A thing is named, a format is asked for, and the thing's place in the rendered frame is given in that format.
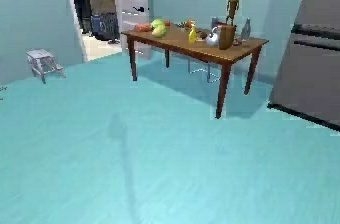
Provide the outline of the orange loaf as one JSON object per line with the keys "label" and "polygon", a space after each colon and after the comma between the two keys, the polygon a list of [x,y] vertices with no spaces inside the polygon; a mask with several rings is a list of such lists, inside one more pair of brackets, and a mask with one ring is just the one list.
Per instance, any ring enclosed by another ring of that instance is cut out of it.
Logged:
{"label": "orange loaf", "polygon": [[152,30],[150,23],[138,23],[134,26],[136,32],[150,32]]}

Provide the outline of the green lettuce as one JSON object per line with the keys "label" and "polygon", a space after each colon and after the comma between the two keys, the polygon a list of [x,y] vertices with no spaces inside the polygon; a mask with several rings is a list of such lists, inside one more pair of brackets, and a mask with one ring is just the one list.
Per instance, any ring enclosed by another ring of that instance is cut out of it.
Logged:
{"label": "green lettuce", "polygon": [[154,19],[151,22],[151,28],[154,37],[163,37],[167,32],[165,22],[162,19]]}

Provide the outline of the yellow spray bottle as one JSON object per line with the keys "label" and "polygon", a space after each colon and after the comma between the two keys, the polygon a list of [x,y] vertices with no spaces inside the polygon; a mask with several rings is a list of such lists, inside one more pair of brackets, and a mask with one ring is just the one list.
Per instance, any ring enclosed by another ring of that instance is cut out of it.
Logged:
{"label": "yellow spray bottle", "polygon": [[194,43],[196,41],[196,37],[197,37],[196,26],[195,26],[195,23],[192,22],[190,24],[190,32],[188,34],[188,41],[190,43]]}

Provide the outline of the brown wooden figure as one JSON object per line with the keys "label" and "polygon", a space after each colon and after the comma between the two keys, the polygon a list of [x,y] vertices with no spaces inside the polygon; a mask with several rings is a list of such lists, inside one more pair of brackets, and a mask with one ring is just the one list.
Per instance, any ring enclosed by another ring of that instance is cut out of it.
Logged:
{"label": "brown wooden figure", "polygon": [[234,17],[236,11],[239,9],[239,0],[228,0],[226,10],[228,15],[226,16],[226,21],[231,21],[234,23]]}

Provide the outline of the silver kettle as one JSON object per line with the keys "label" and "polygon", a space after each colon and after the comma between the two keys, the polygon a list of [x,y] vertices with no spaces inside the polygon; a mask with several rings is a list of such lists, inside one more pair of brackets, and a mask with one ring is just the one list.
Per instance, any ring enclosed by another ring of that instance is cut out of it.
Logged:
{"label": "silver kettle", "polygon": [[219,30],[218,26],[213,27],[210,33],[205,38],[205,42],[210,46],[217,46],[219,44]]}

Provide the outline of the white step stool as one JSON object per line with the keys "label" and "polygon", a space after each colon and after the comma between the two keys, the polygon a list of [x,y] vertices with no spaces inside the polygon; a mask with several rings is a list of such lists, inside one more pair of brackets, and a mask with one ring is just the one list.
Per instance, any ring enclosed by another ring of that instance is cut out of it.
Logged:
{"label": "white step stool", "polygon": [[66,77],[64,68],[58,64],[54,55],[45,49],[33,49],[26,52],[27,61],[34,76],[39,76],[45,84],[45,75],[59,71],[63,78]]}

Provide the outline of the grey bottle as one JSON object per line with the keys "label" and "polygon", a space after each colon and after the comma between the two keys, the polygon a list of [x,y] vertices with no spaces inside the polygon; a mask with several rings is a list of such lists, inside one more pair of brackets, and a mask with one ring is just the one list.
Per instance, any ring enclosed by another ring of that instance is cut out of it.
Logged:
{"label": "grey bottle", "polygon": [[249,18],[247,18],[241,31],[241,40],[243,42],[247,41],[250,38],[250,33],[251,33],[251,21]]}

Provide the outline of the brown wooden table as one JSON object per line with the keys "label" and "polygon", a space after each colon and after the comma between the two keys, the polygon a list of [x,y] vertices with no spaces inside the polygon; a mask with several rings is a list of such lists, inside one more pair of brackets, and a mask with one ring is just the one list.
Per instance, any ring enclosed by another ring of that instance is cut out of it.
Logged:
{"label": "brown wooden table", "polygon": [[219,50],[217,47],[209,46],[204,42],[189,43],[188,34],[186,32],[182,32],[174,24],[171,24],[168,27],[167,35],[162,38],[155,38],[149,32],[135,32],[134,30],[123,31],[122,34],[125,35],[127,39],[133,81],[137,80],[134,48],[135,42],[163,49],[165,51],[166,67],[169,67],[169,52],[179,53],[203,62],[220,65],[221,75],[219,79],[215,115],[217,119],[221,117],[231,66],[237,61],[240,61],[247,56],[251,56],[247,81],[244,89],[244,94],[247,95],[250,91],[262,47],[268,43],[268,40],[266,39],[251,37],[239,46],[231,46],[227,50]]}

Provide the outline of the white room door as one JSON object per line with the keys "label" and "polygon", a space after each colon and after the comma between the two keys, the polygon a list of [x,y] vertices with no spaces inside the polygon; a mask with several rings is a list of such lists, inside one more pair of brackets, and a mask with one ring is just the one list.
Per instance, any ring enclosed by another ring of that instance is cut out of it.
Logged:
{"label": "white room door", "polygon": [[[138,23],[149,22],[149,0],[115,0],[119,32],[133,30]],[[133,7],[144,7],[144,12],[137,12]],[[123,51],[128,52],[126,36],[120,34]]]}

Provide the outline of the grey fridge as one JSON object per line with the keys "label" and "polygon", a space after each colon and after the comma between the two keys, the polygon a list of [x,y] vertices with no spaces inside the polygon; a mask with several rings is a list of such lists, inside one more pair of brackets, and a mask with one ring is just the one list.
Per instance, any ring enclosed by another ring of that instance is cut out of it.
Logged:
{"label": "grey fridge", "polygon": [[[302,0],[294,24],[340,30],[340,0]],[[268,106],[340,132],[340,40],[291,32]]]}

